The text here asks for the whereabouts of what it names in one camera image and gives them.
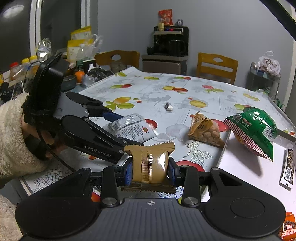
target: red bottle cap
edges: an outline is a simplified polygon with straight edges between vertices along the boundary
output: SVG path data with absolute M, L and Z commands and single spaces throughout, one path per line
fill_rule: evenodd
M 13 68 L 14 66 L 17 66 L 17 65 L 19 65 L 18 62 L 13 62 L 12 64 L 10 64 L 9 67 L 10 67 L 10 68 Z

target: yellow bottle cap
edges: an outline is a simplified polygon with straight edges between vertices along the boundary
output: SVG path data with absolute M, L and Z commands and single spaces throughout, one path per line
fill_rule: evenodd
M 30 61 L 35 60 L 35 59 L 37 59 L 37 55 L 32 55 L 32 56 L 30 57 Z
M 24 59 L 22 60 L 22 64 L 27 63 L 27 62 L 30 62 L 29 58 L 24 58 Z

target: dark window pane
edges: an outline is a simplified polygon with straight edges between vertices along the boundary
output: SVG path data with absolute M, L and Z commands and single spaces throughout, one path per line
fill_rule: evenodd
M 31 0 L 2 0 L 0 3 L 0 70 L 9 70 L 12 62 L 30 57 Z
M 81 27 L 81 0 L 43 0 L 41 39 L 49 38 L 53 53 L 66 48 L 70 33 Z

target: chair backrest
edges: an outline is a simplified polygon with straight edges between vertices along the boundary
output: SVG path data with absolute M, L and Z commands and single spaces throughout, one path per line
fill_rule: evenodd
M 214 60 L 215 58 L 220 58 L 222 62 L 215 61 Z M 222 70 L 222 69 L 216 69 L 208 66 L 202 66 L 202 63 L 214 64 L 214 65 L 231 68 L 232 72 Z M 238 61 L 235 59 L 231 59 L 219 54 L 198 53 L 196 76 L 200 77 L 201 73 L 212 74 L 212 75 L 220 76 L 226 79 L 230 79 L 230 84 L 233 85 L 235 81 L 235 76 L 237 74 L 237 66 L 238 66 Z
M 95 55 L 96 63 L 98 65 L 110 65 L 112 57 L 114 55 L 120 55 L 120 61 L 126 65 L 131 65 L 139 68 L 140 53 L 137 51 L 123 51 L 123 50 L 113 50 L 109 52 L 103 52 Z

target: bottle cap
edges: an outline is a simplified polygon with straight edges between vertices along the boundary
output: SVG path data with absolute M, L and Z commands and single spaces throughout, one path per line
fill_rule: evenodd
M 38 59 L 38 58 L 37 58 L 37 55 L 32 55 L 32 56 L 30 57 L 30 61 L 35 60 L 35 59 Z
M 24 58 L 24 59 L 22 60 L 22 64 L 24 64 L 24 63 L 28 63 L 28 62 L 30 62 L 29 58 Z
M 12 64 L 10 64 L 9 67 L 10 67 L 10 68 L 13 68 L 13 67 L 15 67 L 15 66 L 17 66 L 17 65 L 19 65 L 18 62 L 13 62 Z

